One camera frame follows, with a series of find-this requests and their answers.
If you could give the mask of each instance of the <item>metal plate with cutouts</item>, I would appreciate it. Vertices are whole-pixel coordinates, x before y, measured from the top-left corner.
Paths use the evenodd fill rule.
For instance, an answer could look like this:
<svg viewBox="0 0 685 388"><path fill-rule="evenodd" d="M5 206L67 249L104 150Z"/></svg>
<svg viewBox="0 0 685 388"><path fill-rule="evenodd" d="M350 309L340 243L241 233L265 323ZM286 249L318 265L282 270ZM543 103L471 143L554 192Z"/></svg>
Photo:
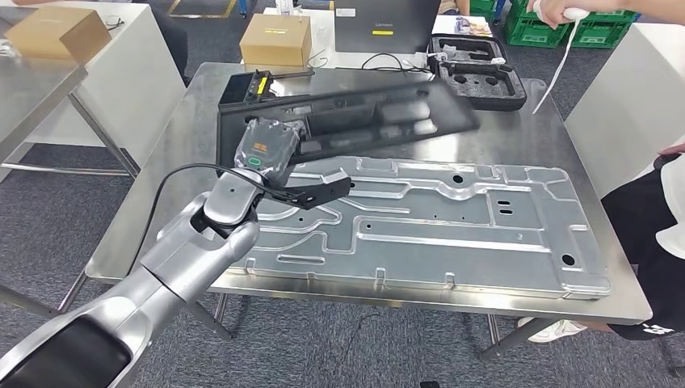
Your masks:
<svg viewBox="0 0 685 388"><path fill-rule="evenodd" d="M611 283L561 169L339 157L298 166L290 186L342 168L350 195L304 211L264 200L256 247L230 269L382 289L592 299Z"/></svg>

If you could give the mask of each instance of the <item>laptop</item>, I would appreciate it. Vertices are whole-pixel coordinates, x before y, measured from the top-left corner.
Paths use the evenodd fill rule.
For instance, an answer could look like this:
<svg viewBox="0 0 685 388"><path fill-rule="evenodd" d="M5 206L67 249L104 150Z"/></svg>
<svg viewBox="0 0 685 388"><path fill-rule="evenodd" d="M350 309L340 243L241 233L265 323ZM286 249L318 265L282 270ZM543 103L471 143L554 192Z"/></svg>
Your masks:
<svg viewBox="0 0 685 388"><path fill-rule="evenodd" d="M440 0L335 0L335 51L424 53Z"/></svg>

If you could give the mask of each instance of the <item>black shorts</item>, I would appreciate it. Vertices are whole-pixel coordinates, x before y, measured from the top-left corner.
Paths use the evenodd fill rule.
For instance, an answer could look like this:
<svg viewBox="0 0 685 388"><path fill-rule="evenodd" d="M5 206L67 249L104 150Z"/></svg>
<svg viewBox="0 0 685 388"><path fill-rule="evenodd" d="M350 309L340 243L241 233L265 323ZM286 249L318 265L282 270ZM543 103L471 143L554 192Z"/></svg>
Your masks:
<svg viewBox="0 0 685 388"><path fill-rule="evenodd" d="M635 326L609 325L628 340L651 340L685 331L685 259L665 251L655 234L677 222L664 198L661 171L629 182L602 199L653 317Z"/></svg>

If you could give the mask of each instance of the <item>human hand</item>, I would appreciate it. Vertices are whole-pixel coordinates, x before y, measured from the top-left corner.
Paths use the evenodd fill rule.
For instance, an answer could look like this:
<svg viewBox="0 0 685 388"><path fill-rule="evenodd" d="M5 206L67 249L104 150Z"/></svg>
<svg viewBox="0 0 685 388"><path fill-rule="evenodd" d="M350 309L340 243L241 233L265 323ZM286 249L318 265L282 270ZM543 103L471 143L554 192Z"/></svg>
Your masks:
<svg viewBox="0 0 685 388"><path fill-rule="evenodd" d="M542 21L556 29L559 24L570 23L564 17L566 8L580 8L589 12L613 12L621 9L623 0L540 0ZM528 0L527 11L533 12L536 0Z"/></svg>
<svg viewBox="0 0 685 388"><path fill-rule="evenodd" d="M660 155L685 154L685 143L673 145L665 150L659 151Z"/></svg>

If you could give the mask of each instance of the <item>stainless steel table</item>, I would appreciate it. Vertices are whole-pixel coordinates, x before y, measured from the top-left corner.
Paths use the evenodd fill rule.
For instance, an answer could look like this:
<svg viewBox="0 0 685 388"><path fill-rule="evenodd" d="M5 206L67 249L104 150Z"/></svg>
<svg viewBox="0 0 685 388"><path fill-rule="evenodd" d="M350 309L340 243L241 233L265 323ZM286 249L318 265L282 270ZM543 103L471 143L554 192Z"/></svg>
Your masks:
<svg viewBox="0 0 685 388"><path fill-rule="evenodd" d="M189 162L215 162L216 105L230 75L243 71L244 67L237 64L205 63L200 67L148 163L141 170L87 264L88 276L113 283L127 274L132 266L136 244L141 239L154 192L164 174ZM317 70L317 75L311 80L290 78L280 83L286 94L297 94L303 91L315 93L369 87L371 82L406 81L402 74L364 72L354 78L349 78L346 74L349 73ZM548 100L537 115L532 115L532 109L544 93L544 83L535 79L524 79L523 83L528 93L526 105L518 112L478 112L482 124L477 132L438 137L362 155L436 162L563 168L574 183L606 260L613 286L610 296L597 301L579 301L427 289L394 289L378 294L372 289L332 281L229 273L222 275L210 290L218 293L536 317L528 325L500 340L494 326L494 317L489 315L494 345L483 353L483 358L491 358L563 318L619 324L636 324L650 318L651 309L590 185L553 101ZM172 178L162 193L142 253L150 248L157 230L198 193L209 190L215 181L216 174L213 171L200 169L184 171Z"/></svg>
<svg viewBox="0 0 685 388"><path fill-rule="evenodd" d="M31 12L32 8L0 6L0 38L4 37L7 29ZM138 166L116 145L78 97L78 85L86 76L86 70L72 61L0 55L0 182L10 170L136 177ZM32 146L24 142L26 138L64 99L69 99L83 120L121 163L123 170L47 167L19 162ZM0 299L52 317L69 309L85 280L85 272L82 272L57 309L2 285Z"/></svg>

